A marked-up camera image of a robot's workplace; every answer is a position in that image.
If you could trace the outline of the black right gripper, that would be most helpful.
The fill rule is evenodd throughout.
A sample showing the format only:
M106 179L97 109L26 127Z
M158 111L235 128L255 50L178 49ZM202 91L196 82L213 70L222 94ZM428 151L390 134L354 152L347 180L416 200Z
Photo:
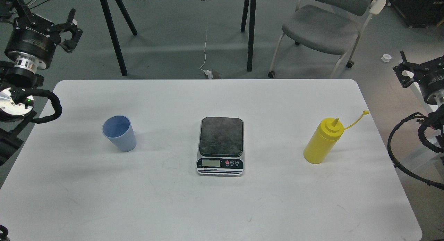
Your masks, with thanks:
M416 64L407 61L404 51L400 51L400 54L401 62L393 67L393 71L403 89L417 81L415 73L418 71L420 75L424 75L418 81L424 102L429 105L441 106L444 88L444 56ZM408 76L407 71L412 72L413 77Z

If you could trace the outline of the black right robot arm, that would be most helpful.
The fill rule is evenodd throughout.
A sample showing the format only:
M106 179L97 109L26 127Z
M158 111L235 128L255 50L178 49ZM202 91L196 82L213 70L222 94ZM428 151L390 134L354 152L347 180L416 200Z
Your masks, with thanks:
M420 125L418 127L418 139L427 149L435 153L443 153L443 124L444 124L444 71L443 57L438 57L427 62L417 64L407 61L404 51L400 52L401 61L393 71L401 84L406 89L412 84L417 84L423 102L427 105L437 106L435 111L423 115L415 112L402 119L390 132L387 140L387 152L395 168L404 174L424 182L428 186L444 189L443 183L423 178L407 169L393 154L391 141L395 132L405 123L415 119Z

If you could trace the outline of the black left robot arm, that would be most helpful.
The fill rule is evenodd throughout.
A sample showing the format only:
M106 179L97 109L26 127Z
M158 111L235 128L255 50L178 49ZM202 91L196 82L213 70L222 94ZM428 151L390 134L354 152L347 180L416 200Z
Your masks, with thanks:
M71 9L67 21L54 24L32 13L24 0L1 0L1 22L13 30L1 61L1 121L18 122L10 130L1 130L0 154L4 164L23 144L18 135L29 123L43 124L61 116L59 98L41 89L44 78L37 71L48 69L57 46L72 53L83 31Z

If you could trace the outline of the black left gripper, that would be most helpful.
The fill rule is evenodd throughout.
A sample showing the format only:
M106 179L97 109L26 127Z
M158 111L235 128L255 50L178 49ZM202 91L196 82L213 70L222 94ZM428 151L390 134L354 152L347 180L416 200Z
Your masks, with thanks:
M18 17L12 22L13 9ZM83 31L74 20L75 14L76 10L71 9L67 21L56 25L53 25L51 20L35 14L34 25L32 12L24 0L0 0L1 23L13 24L13 31L5 48L6 56L15 61L19 53L31 55L38 59L38 69L48 69L57 46L62 47L66 53L72 53L79 43ZM51 25L52 33L49 33L45 29ZM61 40L60 34L65 32L71 33L71 38Z

